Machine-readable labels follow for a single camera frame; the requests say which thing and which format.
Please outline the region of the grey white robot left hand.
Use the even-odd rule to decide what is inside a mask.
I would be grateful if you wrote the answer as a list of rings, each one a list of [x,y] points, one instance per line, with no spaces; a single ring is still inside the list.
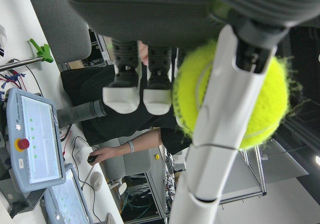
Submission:
[[[127,114],[174,109],[191,134],[169,221],[210,224],[278,43],[320,13],[320,0],[66,0],[112,40],[102,99]]]

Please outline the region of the person's hand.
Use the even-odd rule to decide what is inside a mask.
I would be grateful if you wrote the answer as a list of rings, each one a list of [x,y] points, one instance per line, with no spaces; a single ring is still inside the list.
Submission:
[[[113,156],[114,150],[111,147],[104,147],[91,152],[87,158],[90,165],[95,165]]]

